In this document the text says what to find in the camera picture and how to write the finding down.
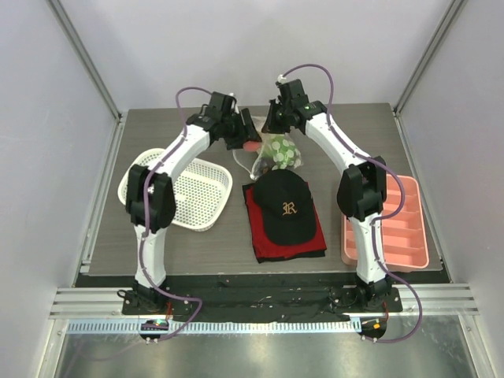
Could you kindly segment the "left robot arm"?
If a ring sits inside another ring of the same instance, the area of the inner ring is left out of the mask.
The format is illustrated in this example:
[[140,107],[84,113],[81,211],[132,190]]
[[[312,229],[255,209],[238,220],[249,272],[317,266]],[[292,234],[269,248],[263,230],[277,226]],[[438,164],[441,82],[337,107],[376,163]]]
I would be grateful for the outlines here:
[[165,237],[176,214],[175,182],[200,153],[222,139],[229,150],[260,141],[248,109],[232,94],[212,92],[209,102],[184,117],[180,134],[148,166],[134,164],[127,174],[125,210],[137,239],[137,271],[124,302],[158,314],[173,295],[165,290]]

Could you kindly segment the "fake red peach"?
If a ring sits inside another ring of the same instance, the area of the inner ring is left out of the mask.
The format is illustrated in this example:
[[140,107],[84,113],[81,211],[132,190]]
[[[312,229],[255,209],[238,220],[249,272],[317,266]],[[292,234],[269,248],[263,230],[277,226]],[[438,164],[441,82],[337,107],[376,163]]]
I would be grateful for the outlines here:
[[261,142],[249,141],[243,144],[243,149],[246,152],[256,152],[261,148]]

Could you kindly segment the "clear zip top bag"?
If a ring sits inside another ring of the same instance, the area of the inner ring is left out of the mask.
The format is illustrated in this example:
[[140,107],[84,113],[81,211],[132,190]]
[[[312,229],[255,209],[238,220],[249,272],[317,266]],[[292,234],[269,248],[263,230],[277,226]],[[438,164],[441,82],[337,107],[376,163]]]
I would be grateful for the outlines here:
[[235,163],[244,169],[252,180],[257,180],[267,172],[279,169],[295,170],[303,166],[302,154],[294,140],[288,133],[268,134],[262,133],[266,117],[252,117],[256,131],[261,136],[262,142],[252,146],[251,150],[257,154],[254,163],[249,168],[237,157],[236,150],[232,151]]

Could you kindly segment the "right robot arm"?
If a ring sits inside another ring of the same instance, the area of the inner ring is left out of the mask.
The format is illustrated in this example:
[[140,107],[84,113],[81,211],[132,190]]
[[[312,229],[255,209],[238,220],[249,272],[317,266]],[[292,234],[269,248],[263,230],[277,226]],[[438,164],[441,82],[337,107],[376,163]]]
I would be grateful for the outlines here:
[[386,272],[381,216],[387,197],[385,161],[372,159],[334,121],[328,108],[310,101],[299,79],[279,77],[279,96],[269,102],[262,131],[270,134],[298,129],[312,139],[340,173],[337,205],[350,222],[358,263],[355,299],[360,308],[375,310],[391,293]]

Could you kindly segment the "fake green cabbage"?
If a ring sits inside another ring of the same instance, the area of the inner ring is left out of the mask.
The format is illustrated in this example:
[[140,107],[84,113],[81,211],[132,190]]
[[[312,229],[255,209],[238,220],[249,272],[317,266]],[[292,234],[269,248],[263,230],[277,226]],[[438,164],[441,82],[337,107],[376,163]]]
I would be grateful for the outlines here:
[[271,170],[296,169],[303,164],[300,150],[286,134],[267,134],[260,156]]

